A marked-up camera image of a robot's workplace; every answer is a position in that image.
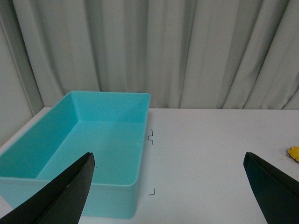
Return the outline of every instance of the black marker line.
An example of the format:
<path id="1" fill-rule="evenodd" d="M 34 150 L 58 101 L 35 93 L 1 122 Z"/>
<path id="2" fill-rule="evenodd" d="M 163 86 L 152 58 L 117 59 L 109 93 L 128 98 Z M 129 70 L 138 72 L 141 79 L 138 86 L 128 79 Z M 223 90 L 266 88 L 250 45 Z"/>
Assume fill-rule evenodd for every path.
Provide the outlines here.
<path id="1" fill-rule="evenodd" d="M 149 137 L 154 136 L 153 129 L 151 130 L 151 135 L 148 136 L 148 140 L 151 141 L 151 144 L 154 145 L 154 140 L 149 139 Z"/>
<path id="2" fill-rule="evenodd" d="M 156 194 L 156 188 L 154 188 L 154 193 L 153 194 L 150 194 L 149 196 L 151 195 L 155 195 Z"/>

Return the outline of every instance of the curtain fold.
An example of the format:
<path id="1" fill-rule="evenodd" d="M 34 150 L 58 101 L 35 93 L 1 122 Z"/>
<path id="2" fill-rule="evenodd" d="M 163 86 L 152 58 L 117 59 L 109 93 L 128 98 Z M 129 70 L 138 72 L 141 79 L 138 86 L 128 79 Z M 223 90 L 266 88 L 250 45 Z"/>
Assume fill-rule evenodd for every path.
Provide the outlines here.
<path id="1" fill-rule="evenodd" d="M 14 0 L 45 106 L 86 90 L 226 109 L 299 109 L 298 4 Z"/>
<path id="2" fill-rule="evenodd" d="M 43 107 L 43 102 L 27 56 L 21 30 L 17 21 L 12 1 L 2 0 L 0 3 L 0 26 L 6 37 L 15 69 L 21 81 L 32 115 L 36 115 Z"/>

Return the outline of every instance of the white wall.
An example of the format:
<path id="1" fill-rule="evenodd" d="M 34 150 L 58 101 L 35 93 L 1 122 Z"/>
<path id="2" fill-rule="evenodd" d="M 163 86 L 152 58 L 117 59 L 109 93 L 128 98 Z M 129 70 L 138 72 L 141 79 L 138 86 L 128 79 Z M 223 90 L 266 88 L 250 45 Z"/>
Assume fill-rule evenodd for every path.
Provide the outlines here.
<path id="1" fill-rule="evenodd" d="M 3 27 L 0 24 L 0 146 L 32 117 Z"/>

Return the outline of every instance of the yellow object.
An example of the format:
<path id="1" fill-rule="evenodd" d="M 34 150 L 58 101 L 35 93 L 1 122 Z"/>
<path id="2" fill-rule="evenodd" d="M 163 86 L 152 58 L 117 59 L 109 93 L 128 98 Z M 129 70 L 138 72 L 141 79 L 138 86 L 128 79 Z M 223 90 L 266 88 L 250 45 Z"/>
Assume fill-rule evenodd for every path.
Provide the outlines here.
<path id="1" fill-rule="evenodd" d="M 288 156 L 299 162 L 299 146 L 293 146 L 287 150 Z"/>

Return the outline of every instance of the turquoise plastic bin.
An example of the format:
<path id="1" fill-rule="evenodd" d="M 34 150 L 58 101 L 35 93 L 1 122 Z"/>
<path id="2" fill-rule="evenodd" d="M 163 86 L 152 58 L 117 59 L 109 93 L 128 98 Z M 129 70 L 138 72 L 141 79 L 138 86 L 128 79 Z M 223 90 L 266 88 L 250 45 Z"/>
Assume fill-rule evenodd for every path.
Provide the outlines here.
<path id="1" fill-rule="evenodd" d="M 68 93 L 0 156 L 0 194 L 17 207 L 86 152 L 96 165 L 84 216 L 135 214 L 150 95 Z"/>

